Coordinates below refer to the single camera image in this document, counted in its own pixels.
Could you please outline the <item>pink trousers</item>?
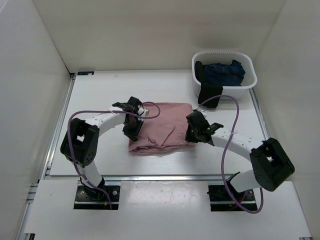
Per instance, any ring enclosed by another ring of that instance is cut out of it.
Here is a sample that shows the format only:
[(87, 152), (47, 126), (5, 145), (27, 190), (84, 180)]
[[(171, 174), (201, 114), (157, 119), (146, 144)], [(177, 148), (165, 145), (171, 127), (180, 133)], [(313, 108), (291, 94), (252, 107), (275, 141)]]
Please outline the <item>pink trousers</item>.
[(129, 141), (128, 152), (135, 155), (164, 154), (182, 148), (195, 147), (185, 140), (188, 122), (186, 116), (193, 112), (189, 103), (144, 103), (149, 116), (144, 119), (137, 141)]

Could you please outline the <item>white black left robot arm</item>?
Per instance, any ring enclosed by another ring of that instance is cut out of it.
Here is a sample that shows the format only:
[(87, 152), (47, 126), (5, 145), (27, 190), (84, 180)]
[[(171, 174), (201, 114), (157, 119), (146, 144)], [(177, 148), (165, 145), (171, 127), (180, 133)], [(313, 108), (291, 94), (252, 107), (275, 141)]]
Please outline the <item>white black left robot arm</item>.
[(112, 128), (123, 125), (123, 134), (131, 141), (137, 141), (144, 123), (140, 117), (145, 117), (146, 113), (142, 102), (132, 96), (127, 102), (114, 103), (111, 109), (96, 111), (95, 116), (90, 118), (73, 116), (69, 120), (60, 152), (72, 162), (85, 193), (93, 200), (109, 200), (105, 180), (94, 162), (99, 137)]

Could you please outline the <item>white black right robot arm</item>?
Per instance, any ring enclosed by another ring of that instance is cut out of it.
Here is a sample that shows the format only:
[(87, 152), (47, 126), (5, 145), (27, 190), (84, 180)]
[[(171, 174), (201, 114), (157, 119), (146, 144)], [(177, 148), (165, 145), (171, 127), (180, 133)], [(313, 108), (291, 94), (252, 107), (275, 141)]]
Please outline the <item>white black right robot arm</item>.
[(235, 173), (226, 180), (224, 193), (230, 200), (238, 199), (243, 192), (251, 189), (262, 188), (273, 192), (295, 172), (293, 163), (275, 138), (258, 140), (239, 133), (232, 134), (222, 124), (209, 124), (198, 110), (186, 119), (186, 141), (227, 148), (251, 163), (251, 170)]

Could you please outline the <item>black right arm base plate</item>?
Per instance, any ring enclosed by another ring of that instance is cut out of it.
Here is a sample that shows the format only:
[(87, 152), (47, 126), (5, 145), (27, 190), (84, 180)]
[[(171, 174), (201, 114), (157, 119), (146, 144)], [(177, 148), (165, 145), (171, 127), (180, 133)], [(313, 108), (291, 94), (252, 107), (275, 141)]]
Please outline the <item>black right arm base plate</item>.
[[(208, 192), (211, 212), (240, 212), (243, 211), (229, 196), (224, 185), (209, 185)], [(258, 209), (255, 194), (252, 189), (244, 192), (234, 192), (236, 200), (246, 209)]]

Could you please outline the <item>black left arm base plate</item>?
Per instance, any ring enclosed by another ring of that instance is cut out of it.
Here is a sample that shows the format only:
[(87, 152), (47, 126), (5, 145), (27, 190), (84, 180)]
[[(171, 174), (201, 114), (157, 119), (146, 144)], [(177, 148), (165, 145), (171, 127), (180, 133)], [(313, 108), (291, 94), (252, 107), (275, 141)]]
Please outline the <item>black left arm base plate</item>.
[(104, 197), (92, 197), (88, 195), (85, 187), (81, 184), (78, 184), (73, 208), (75, 210), (118, 210), (119, 209), (119, 200), (120, 200), (120, 185), (106, 185), (106, 192), (109, 194), (111, 200), (111, 206), (107, 200), (105, 204), (106, 196)]

